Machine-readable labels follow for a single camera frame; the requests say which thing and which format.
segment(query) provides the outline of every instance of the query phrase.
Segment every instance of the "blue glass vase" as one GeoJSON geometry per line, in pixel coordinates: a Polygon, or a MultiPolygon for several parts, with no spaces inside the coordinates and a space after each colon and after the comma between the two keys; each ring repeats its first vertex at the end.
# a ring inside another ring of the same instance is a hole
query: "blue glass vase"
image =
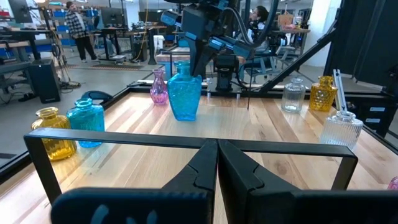
{"type": "MultiPolygon", "coordinates": [[[[90,98],[84,98],[75,102],[76,107],[68,111],[67,117],[72,129],[105,131],[104,108],[93,104],[90,98]]],[[[79,141],[81,147],[96,147],[102,142],[79,141]]]]}
{"type": "Polygon", "coordinates": [[[191,76],[189,60],[174,64],[177,74],[167,82],[170,106],[177,121],[194,121],[200,101],[201,76],[191,76]]]}

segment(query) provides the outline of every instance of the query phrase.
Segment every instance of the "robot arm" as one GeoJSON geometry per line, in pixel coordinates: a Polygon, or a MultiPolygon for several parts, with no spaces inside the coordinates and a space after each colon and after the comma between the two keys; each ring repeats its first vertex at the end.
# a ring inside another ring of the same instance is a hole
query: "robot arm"
{"type": "Polygon", "coordinates": [[[237,0],[166,0],[172,3],[198,3],[184,8],[182,16],[165,11],[161,20],[170,26],[181,27],[185,31],[185,40],[190,48],[191,75],[205,73],[207,63],[223,49],[230,49],[234,54],[246,59],[253,58],[254,48],[261,45],[275,18],[278,0],[273,0],[267,24],[255,43],[250,42],[243,20],[235,10],[237,0]],[[226,36],[226,24],[232,17],[231,11],[238,20],[239,28],[243,33],[243,40],[236,40],[226,36]]]}

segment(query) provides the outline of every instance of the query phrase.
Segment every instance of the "clear glass jar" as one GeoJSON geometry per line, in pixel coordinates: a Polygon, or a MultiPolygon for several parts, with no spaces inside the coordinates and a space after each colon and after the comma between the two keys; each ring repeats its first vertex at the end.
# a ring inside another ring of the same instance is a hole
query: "clear glass jar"
{"type": "Polygon", "coordinates": [[[355,114],[348,111],[337,111],[329,116],[320,137],[322,144],[336,144],[347,146],[351,151],[358,141],[363,122],[355,118],[355,114]]]}
{"type": "Polygon", "coordinates": [[[286,84],[282,97],[282,110],[292,113],[301,111],[305,96],[305,86],[301,78],[293,78],[291,83],[286,84]]]}
{"type": "Polygon", "coordinates": [[[176,61],[177,74],[167,82],[170,106],[178,121],[196,120],[200,92],[201,76],[191,76],[190,61],[176,61]]]}
{"type": "MultiPolygon", "coordinates": [[[[67,117],[72,129],[105,131],[104,108],[93,104],[90,98],[76,100],[76,107],[68,110],[67,117]]],[[[81,147],[96,147],[101,142],[79,141],[81,147]]]]}
{"type": "MultiPolygon", "coordinates": [[[[58,115],[58,108],[49,107],[38,110],[39,117],[32,123],[32,130],[37,128],[63,128],[70,129],[70,123],[66,116],[58,115]]],[[[71,140],[42,139],[44,148],[51,161],[66,159],[76,152],[76,142],[71,140]]]]}

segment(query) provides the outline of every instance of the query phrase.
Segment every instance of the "clear ribbed glass bottle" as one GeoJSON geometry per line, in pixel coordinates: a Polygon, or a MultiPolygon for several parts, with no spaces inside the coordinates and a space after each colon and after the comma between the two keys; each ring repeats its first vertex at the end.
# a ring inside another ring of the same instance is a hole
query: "clear ribbed glass bottle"
{"type": "Polygon", "coordinates": [[[353,150],[363,127],[363,122],[355,118],[355,114],[347,111],[337,111],[329,116],[320,137],[322,144],[347,146],[353,150]]]}
{"type": "Polygon", "coordinates": [[[299,113],[303,106],[305,86],[301,78],[293,78],[292,82],[285,85],[282,97],[282,110],[292,113],[299,113]]]}

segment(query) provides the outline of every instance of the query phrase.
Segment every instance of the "plaid shirt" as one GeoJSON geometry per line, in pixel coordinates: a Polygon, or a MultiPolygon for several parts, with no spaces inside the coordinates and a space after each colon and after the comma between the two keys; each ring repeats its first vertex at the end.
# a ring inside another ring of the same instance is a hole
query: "plaid shirt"
{"type": "Polygon", "coordinates": [[[69,26],[69,33],[73,39],[88,37],[87,24],[85,23],[86,29],[83,30],[79,18],[75,14],[75,12],[68,11],[65,16],[65,20],[69,26]]]}

